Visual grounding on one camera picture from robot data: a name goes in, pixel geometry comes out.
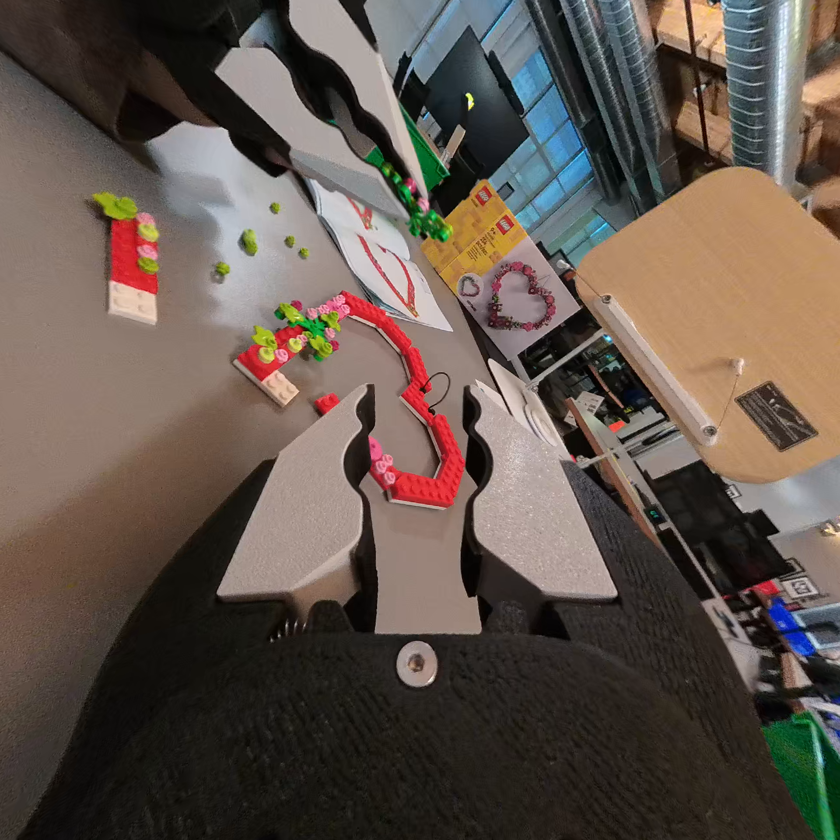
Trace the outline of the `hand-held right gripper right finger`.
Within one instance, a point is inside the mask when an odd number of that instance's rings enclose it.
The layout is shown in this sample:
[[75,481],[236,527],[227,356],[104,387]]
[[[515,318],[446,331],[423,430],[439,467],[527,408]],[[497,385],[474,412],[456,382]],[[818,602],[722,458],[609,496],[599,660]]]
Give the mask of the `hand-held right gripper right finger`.
[[571,483],[573,464],[480,385],[464,391],[466,470],[461,573],[487,629],[512,610],[525,629],[558,603],[603,606],[618,591]]

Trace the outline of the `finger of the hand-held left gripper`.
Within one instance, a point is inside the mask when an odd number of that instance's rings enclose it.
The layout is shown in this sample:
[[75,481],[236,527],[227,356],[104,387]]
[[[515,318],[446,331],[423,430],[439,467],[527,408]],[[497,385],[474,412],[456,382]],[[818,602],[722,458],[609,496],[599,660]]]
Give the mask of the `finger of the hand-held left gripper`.
[[288,17],[292,34],[325,64],[323,84],[346,103],[353,128],[401,177],[415,182],[417,196],[427,198],[422,167],[364,3],[290,1]]
[[351,150],[339,128],[307,108],[288,68],[270,49],[232,48],[216,75],[285,141],[296,172],[385,216],[408,219],[383,174]]

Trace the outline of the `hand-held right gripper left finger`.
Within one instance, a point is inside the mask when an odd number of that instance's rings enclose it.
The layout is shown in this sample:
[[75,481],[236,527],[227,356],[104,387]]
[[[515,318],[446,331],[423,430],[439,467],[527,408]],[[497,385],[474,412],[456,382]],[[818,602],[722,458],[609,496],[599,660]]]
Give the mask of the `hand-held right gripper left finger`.
[[321,601],[349,607],[373,632],[378,578],[371,506],[373,384],[356,387],[278,454],[217,588],[223,602],[283,602],[308,617]]

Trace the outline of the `red lego heart frame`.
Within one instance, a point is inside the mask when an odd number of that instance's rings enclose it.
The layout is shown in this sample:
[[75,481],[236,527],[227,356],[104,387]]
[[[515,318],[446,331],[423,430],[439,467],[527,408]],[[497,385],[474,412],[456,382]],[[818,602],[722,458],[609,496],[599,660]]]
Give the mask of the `red lego heart frame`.
[[346,319],[373,329],[398,353],[407,379],[401,402],[425,426],[438,465],[433,476],[399,469],[393,457],[371,438],[370,474],[390,502],[438,510],[452,507],[466,460],[446,416],[437,413],[427,400],[433,376],[427,372],[420,350],[396,322],[381,308],[348,291],[315,308],[300,309],[295,301],[282,302],[275,317],[285,325],[276,330],[255,325],[250,345],[233,359],[233,366],[279,406],[287,406],[299,394],[283,374],[284,366],[300,356],[323,362],[336,354]]

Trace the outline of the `green lego plant cluster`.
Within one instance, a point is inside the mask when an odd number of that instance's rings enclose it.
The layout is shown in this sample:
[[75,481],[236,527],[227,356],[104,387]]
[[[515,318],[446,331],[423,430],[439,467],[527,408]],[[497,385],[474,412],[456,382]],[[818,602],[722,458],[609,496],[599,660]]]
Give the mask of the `green lego plant cluster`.
[[421,196],[419,186],[412,177],[401,177],[388,161],[382,162],[379,170],[408,212],[407,226],[411,236],[431,238],[441,243],[452,237],[453,226],[433,210],[427,198]]

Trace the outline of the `short red lego strip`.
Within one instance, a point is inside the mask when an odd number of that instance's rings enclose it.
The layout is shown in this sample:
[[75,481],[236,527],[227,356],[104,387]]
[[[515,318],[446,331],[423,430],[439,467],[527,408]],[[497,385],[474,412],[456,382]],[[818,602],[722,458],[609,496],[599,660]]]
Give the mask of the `short red lego strip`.
[[160,231],[154,216],[128,196],[97,192],[91,200],[110,225],[108,313],[156,325]]

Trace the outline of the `person's left forearm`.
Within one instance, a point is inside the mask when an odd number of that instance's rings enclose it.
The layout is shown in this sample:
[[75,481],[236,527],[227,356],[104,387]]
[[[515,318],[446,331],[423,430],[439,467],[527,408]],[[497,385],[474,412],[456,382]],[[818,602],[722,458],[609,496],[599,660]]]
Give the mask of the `person's left forearm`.
[[146,142],[179,119],[133,82],[143,48],[125,2],[2,1],[2,51],[119,141]]

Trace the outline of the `lego instruction booklet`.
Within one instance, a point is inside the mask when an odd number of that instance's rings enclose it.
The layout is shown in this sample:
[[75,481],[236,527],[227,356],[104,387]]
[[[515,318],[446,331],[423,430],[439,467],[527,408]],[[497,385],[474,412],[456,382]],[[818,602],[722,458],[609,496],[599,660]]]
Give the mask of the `lego instruction booklet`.
[[452,332],[408,243],[390,220],[339,192],[305,179],[316,214],[369,302],[391,317]]

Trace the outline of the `yellow lego box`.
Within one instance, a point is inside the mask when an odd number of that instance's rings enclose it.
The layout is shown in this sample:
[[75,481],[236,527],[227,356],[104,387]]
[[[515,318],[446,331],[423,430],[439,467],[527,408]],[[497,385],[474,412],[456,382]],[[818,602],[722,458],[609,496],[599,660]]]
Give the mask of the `yellow lego box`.
[[488,180],[446,216],[453,233],[422,250],[501,354],[512,361],[581,310]]

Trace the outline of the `green plastic bin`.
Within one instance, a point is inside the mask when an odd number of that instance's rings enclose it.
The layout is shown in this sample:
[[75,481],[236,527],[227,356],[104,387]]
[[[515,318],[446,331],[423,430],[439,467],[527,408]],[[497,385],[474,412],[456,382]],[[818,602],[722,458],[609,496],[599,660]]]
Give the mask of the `green plastic bin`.
[[[449,175],[448,169],[441,161],[436,147],[429,141],[426,135],[417,126],[417,123],[407,114],[403,106],[400,106],[402,120],[405,123],[403,131],[411,141],[415,153],[419,171],[423,177],[423,183],[428,193],[432,192]],[[382,169],[383,164],[390,163],[396,167],[403,158],[400,156],[399,140],[395,135],[390,135],[387,126],[374,114],[365,111],[360,112],[358,128],[374,141],[374,151],[366,155],[365,160],[377,171]]]
[[775,768],[812,833],[839,838],[838,738],[813,711],[763,728]]

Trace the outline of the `white rounded pad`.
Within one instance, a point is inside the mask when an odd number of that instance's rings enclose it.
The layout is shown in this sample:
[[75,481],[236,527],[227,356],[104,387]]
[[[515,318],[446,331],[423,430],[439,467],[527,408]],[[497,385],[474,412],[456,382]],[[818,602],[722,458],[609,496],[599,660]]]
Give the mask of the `white rounded pad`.
[[[542,407],[548,412],[548,409],[543,404],[542,399],[540,396],[534,391],[529,385],[525,382],[520,380],[515,374],[510,373],[507,368],[496,362],[495,360],[489,359],[487,361],[487,366],[492,375],[494,382],[496,383],[499,393],[504,400],[505,404],[507,405],[509,413],[516,419],[520,425],[524,426],[529,432],[531,432],[539,441],[544,443],[533,431],[529,424],[528,419],[526,418],[523,407],[526,403],[534,403],[534,404],[541,404]],[[567,449],[563,438],[561,437],[561,443],[557,447],[550,447],[554,448],[556,453],[564,460],[570,461],[574,463],[574,457]]]

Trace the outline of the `white mounting bar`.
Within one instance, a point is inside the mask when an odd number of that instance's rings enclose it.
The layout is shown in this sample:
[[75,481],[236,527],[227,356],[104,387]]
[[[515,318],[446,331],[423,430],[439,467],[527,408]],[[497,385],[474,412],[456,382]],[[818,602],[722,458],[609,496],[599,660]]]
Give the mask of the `white mounting bar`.
[[715,446],[718,424],[657,354],[617,299],[595,294],[590,309],[683,435],[697,446]]

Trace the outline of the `light wood board with label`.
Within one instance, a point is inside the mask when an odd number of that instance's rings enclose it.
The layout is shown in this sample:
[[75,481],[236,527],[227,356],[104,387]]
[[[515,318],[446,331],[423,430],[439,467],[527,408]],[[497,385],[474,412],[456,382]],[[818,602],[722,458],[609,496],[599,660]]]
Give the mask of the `light wood board with label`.
[[575,285],[594,317],[613,295],[717,423],[710,448],[679,429],[709,468],[767,484],[838,456],[838,280],[838,239],[769,176],[729,167],[596,246]]

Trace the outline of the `silver ribbed duct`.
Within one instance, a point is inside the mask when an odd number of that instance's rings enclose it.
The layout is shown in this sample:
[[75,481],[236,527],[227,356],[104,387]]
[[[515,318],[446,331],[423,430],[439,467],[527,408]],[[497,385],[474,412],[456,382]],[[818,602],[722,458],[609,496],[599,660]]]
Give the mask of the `silver ribbed duct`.
[[643,1],[562,1],[638,215],[680,189],[674,134]]

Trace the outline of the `silver ventilation duct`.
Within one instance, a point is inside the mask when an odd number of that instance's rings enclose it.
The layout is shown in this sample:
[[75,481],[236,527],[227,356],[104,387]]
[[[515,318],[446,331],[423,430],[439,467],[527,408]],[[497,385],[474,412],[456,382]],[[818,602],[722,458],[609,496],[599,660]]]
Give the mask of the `silver ventilation duct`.
[[733,163],[763,172],[789,192],[802,152],[802,92],[814,3],[721,5]]

